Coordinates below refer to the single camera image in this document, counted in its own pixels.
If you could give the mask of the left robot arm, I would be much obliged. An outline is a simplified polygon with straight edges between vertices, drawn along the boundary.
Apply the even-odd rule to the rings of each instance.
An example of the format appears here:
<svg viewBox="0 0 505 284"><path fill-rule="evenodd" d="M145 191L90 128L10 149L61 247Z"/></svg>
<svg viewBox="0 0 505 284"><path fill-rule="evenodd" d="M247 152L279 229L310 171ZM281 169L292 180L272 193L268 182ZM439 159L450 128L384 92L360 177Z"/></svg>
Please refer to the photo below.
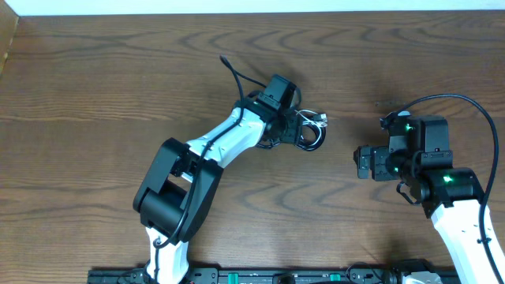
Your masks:
<svg viewBox="0 0 505 284"><path fill-rule="evenodd" d="M210 132L160 146L133 199L150 241L150 283L179 283L187 274L189 241L207 218L226 166L250 148L300 140L300 103L300 89L274 75L264 90L241 97Z"/></svg>

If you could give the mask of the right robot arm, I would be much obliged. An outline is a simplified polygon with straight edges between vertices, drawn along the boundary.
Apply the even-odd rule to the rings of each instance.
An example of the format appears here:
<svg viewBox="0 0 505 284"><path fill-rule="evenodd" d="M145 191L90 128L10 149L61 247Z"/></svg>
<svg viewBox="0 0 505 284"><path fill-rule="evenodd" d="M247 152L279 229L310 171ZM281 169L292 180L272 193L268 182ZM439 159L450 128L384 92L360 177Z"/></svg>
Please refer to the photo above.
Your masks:
<svg viewBox="0 0 505 284"><path fill-rule="evenodd" d="M492 227L484 190L470 168L455 168L447 120L403 111L387 126L386 146L353 154L360 179L398 181L404 199L422 206L450 253L462 283L496 283L504 254Z"/></svg>

